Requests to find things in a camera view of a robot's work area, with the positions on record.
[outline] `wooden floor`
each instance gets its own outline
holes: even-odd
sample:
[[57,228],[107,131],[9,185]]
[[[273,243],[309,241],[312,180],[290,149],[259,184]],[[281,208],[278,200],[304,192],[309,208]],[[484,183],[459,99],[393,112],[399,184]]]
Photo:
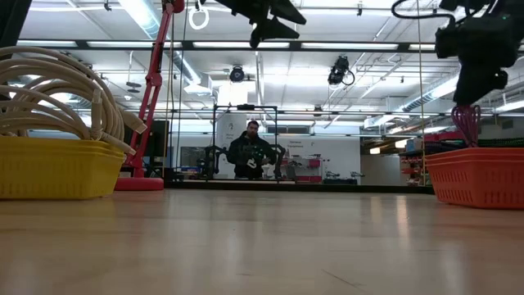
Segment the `wooden floor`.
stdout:
[[165,191],[0,202],[0,294],[524,293],[524,212]]

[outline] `red lamp base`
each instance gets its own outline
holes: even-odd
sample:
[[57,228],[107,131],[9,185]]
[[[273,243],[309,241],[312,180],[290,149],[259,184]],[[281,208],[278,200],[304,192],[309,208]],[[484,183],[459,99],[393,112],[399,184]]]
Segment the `red lamp base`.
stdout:
[[164,190],[163,179],[119,177],[115,191],[155,191]]

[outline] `orange basket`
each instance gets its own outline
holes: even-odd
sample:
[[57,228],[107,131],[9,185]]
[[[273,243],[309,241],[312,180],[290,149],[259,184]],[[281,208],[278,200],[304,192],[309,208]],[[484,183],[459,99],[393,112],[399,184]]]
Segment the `orange basket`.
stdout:
[[439,201],[524,209],[524,148],[466,148],[426,157]]

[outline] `fluorescent light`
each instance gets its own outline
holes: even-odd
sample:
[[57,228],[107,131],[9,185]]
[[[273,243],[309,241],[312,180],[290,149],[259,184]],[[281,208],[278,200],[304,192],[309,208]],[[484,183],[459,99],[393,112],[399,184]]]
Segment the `fluorescent light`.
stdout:
[[503,105],[501,107],[495,108],[495,113],[501,113],[501,112],[505,112],[505,111],[517,110],[517,109],[522,108],[522,107],[524,107],[524,100],[521,100],[521,101],[518,101],[518,102],[510,102],[510,103],[506,103],[505,105]]
[[[317,121],[316,126],[324,126],[329,124],[331,121],[323,120],[323,121]],[[362,127],[364,126],[363,121],[344,121],[344,120],[338,120],[337,122],[333,122],[331,126],[354,126],[354,127]]]
[[522,117],[524,117],[524,114],[522,114],[522,113],[505,113],[505,114],[500,114],[499,117],[522,118]]
[[155,39],[160,28],[159,17],[150,1],[118,0],[120,5],[129,13],[131,18],[146,33],[149,38]]
[[[195,48],[251,48],[249,42],[193,42]],[[261,42],[258,48],[289,48],[289,42]]]
[[75,41],[54,41],[54,40],[19,40],[16,46],[37,46],[37,47],[78,47]]
[[[95,48],[152,48],[153,41],[90,41],[89,47]],[[170,43],[165,43],[164,48],[169,48]],[[181,42],[174,42],[174,48],[182,47]]]
[[453,79],[448,80],[447,82],[443,83],[440,86],[437,86],[435,89],[431,91],[431,95],[437,99],[442,98],[445,95],[448,95],[452,92],[454,92],[457,89],[457,83],[459,81],[459,77],[456,76]]
[[391,129],[388,133],[389,134],[395,134],[395,133],[399,133],[399,132],[402,132],[402,131],[404,131],[404,128],[402,128],[402,127],[395,127],[393,129]]
[[350,134],[312,134],[319,137],[350,137]]
[[199,96],[211,95],[211,89],[197,84],[190,84],[183,89],[187,94],[196,94]]
[[302,43],[306,49],[396,50],[396,43]]
[[409,45],[409,50],[418,51],[420,46],[420,49],[422,51],[434,51],[435,50],[435,44],[411,44]]
[[284,111],[288,115],[331,115],[330,111]]
[[[358,12],[358,8],[303,8],[299,10],[301,14],[311,16],[354,16]],[[393,16],[389,9],[365,10],[366,16]]]
[[408,144],[408,139],[400,140],[395,143],[395,148],[405,148],[406,144]]
[[[279,126],[311,126],[314,123],[314,120],[278,120]],[[269,120],[267,122],[268,125],[275,125],[275,122],[272,120]]]
[[430,127],[430,128],[425,128],[424,129],[424,133],[425,134],[430,134],[430,133],[435,133],[435,132],[439,132],[439,131],[442,131],[444,129],[448,129],[449,126],[438,126],[438,127]]

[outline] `yellow basket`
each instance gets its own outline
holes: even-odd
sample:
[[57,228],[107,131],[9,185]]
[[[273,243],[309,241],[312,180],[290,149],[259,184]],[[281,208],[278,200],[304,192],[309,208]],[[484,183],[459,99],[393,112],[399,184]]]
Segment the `yellow basket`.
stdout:
[[113,193],[123,161],[103,142],[0,137],[0,198],[101,197]]

